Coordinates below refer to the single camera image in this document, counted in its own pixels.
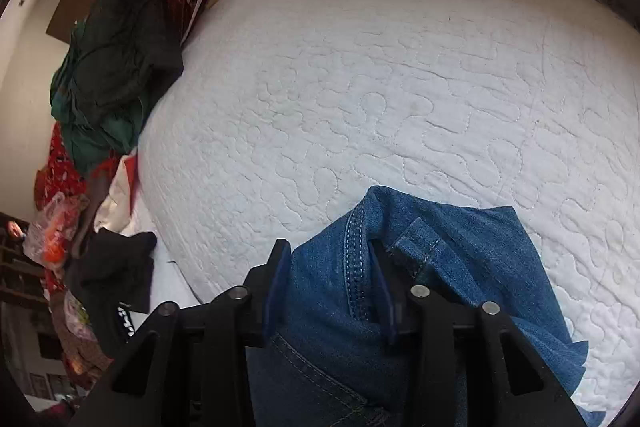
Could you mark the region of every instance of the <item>pile of clothes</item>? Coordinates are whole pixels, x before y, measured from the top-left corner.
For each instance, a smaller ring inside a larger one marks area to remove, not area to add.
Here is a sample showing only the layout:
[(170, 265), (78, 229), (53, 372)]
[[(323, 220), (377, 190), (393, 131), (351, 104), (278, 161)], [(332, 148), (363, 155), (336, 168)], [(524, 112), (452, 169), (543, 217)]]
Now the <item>pile of clothes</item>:
[(164, 0), (96, 0), (51, 83), (51, 114), (86, 176), (137, 144), (156, 102), (182, 74)]

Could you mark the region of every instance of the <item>white sheet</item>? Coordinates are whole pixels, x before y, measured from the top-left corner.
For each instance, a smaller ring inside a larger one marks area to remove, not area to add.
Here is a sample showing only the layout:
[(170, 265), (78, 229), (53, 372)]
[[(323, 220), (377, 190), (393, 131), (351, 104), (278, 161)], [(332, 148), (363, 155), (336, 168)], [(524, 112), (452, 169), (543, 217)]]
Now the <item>white sheet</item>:
[(222, 0), (140, 142), (200, 297), (372, 184), (511, 204), (610, 420), (640, 378), (640, 37), (593, 0)]

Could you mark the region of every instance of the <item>blue denim jeans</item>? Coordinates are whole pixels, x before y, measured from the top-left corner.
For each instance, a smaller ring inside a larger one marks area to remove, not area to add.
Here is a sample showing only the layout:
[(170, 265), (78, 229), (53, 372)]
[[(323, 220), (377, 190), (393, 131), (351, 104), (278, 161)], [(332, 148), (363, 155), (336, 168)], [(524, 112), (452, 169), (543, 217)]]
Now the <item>blue denim jeans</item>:
[[(576, 389), (587, 342), (572, 343), (513, 208), (459, 208), (376, 186), (293, 252), (282, 323), (267, 348), (247, 349), (258, 427), (401, 424), (417, 355), (385, 352), (372, 301), (371, 239), (381, 240), (415, 283), (447, 287), (474, 307), (500, 304), (566, 391)], [(461, 378), (462, 400), (464, 385)], [(604, 418), (582, 413), (590, 427)]]

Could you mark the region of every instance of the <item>black cloth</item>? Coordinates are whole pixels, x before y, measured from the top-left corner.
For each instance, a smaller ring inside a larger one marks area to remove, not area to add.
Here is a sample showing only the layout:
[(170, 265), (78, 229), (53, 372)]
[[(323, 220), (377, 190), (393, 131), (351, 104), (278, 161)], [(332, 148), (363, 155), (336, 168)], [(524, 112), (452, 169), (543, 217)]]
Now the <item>black cloth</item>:
[(71, 89), (91, 126), (145, 90), (153, 107), (183, 70), (165, 0), (95, 0), (78, 48)]
[(149, 312), (155, 247), (153, 232), (126, 237), (100, 229), (66, 273), (65, 283), (89, 314), (107, 357), (116, 357), (130, 336), (128, 312)]

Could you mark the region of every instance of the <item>quilted stitching pattern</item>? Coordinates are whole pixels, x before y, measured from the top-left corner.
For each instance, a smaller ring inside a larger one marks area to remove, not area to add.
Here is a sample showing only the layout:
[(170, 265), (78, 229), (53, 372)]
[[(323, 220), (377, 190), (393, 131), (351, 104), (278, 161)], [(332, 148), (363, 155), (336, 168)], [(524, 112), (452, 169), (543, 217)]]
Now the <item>quilted stitching pattern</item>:
[(372, 184), (512, 204), (610, 419), (640, 377), (639, 44), (593, 0), (222, 0), (143, 134), (146, 203), (203, 298)]

